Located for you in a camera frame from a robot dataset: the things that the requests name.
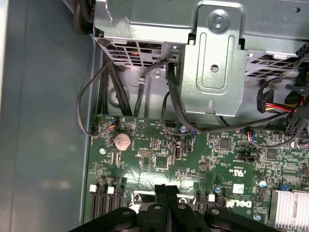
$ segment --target mounting hole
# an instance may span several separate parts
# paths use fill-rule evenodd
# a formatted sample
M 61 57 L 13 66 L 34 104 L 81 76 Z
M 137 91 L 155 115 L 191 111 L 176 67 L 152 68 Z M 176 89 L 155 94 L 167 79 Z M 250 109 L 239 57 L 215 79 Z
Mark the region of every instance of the mounting hole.
M 218 72 L 218 71 L 219 71 L 218 65 L 213 64 L 213 65 L 211 66 L 211 71 L 214 72 L 214 73 Z
M 299 8 L 299 7 L 295 7 L 295 8 L 294 8 L 294 11 L 295 11 L 296 13 L 299 13 L 299 12 L 300 12 L 300 8 Z

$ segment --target metal bracket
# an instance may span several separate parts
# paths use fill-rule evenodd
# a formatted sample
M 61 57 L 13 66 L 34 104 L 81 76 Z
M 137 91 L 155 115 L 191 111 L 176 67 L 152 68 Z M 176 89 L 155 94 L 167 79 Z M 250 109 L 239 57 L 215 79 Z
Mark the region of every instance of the metal bracket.
M 246 62 L 246 51 L 239 48 L 240 22 L 238 8 L 199 8 L 196 43 L 186 45 L 181 70 L 186 112 L 236 114 L 242 102 Z

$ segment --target red wire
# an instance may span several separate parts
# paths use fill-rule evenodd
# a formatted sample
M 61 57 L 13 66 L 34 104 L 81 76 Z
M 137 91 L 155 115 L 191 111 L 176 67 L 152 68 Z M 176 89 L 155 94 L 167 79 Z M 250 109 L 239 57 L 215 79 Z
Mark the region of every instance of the red wire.
M 275 108 L 275 109 L 284 110 L 284 111 L 286 111 L 286 112 L 291 112 L 290 109 L 284 108 L 284 107 L 282 107 L 282 106 L 280 106 L 280 105 L 273 105 L 273 104 L 266 103 L 266 106 L 269 106 L 269 107 Z

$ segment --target blue connector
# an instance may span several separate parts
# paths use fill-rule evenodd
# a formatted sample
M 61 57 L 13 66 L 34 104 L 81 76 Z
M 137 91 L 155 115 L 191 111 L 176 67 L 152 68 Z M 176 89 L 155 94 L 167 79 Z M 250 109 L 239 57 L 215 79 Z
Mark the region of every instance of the blue connector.
M 283 191 L 289 191 L 290 190 L 290 188 L 287 185 L 284 185 L 284 184 L 280 184 L 280 189 L 283 190 Z

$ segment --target chip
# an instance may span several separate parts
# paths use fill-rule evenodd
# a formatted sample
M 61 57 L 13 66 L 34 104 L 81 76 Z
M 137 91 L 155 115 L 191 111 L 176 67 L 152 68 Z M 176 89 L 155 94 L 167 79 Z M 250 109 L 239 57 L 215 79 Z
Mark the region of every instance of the chip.
M 266 159 L 268 160 L 275 160 L 277 157 L 277 150 L 275 149 L 268 149 L 267 150 L 267 155 L 266 155 Z
M 230 140 L 229 139 L 221 139 L 220 140 L 220 148 L 221 149 L 229 149 L 230 148 Z

